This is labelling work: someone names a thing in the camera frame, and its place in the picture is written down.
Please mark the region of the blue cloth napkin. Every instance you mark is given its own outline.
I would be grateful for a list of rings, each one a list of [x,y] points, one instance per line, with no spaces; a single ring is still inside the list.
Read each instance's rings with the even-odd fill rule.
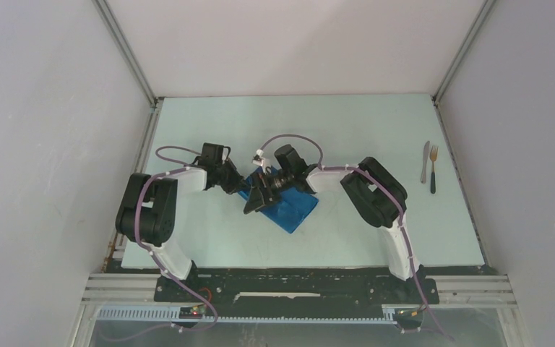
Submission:
[[[289,234],[303,223],[319,203],[314,195],[300,192],[295,187],[281,192],[280,198],[281,201],[264,207],[260,213]]]

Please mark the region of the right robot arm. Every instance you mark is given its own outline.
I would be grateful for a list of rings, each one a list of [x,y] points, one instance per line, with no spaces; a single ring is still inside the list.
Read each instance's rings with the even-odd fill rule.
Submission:
[[[244,213],[278,205],[289,189],[307,195],[343,190],[363,221],[384,237],[388,268],[396,277],[391,283],[392,295],[401,302],[419,295],[421,286],[416,277],[420,263],[406,227],[408,193],[377,159],[366,157],[356,166],[327,167],[306,163],[292,145],[284,145],[274,153],[280,166],[275,170],[264,165],[263,154],[258,150],[254,157],[261,168],[250,176]]]

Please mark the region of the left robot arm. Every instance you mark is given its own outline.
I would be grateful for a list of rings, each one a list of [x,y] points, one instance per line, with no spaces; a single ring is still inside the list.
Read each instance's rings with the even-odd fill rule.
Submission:
[[[175,160],[182,167],[155,175],[133,173],[115,219],[116,231],[136,243],[155,261],[165,276],[172,276],[172,292],[191,301],[199,281],[190,276],[195,264],[178,245],[176,226],[178,199],[219,186],[227,194],[248,187],[230,159],[231,148],[205,143],[191,163]]]

